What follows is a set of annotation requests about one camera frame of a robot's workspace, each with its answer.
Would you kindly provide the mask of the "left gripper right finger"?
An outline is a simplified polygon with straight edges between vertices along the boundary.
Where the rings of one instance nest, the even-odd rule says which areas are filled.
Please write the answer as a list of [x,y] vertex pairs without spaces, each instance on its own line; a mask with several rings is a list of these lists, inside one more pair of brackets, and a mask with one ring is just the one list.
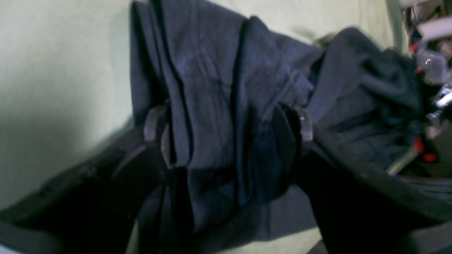
[[363,160],[300,106],[277,104],[273,129],[329,254],[451,253],[451,204]]

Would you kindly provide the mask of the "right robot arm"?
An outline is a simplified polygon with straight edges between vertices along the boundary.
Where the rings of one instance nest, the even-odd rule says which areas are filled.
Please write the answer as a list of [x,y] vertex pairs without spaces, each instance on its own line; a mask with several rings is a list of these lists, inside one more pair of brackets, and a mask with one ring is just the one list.
[[424,174],[423,163],[438,163],[434,139],[451,124],[451,1],[399,0],[408,35],[415,73],[426,92],[424,130],[409,152],[392,164],[389,175],[397,175],[413,165]]

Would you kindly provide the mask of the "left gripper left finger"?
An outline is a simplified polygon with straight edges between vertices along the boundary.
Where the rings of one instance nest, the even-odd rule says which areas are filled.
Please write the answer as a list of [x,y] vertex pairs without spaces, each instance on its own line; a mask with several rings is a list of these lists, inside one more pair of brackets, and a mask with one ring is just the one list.
[[1,211],[1,253],[124,254],[148,195],[164,183],[170,108]]

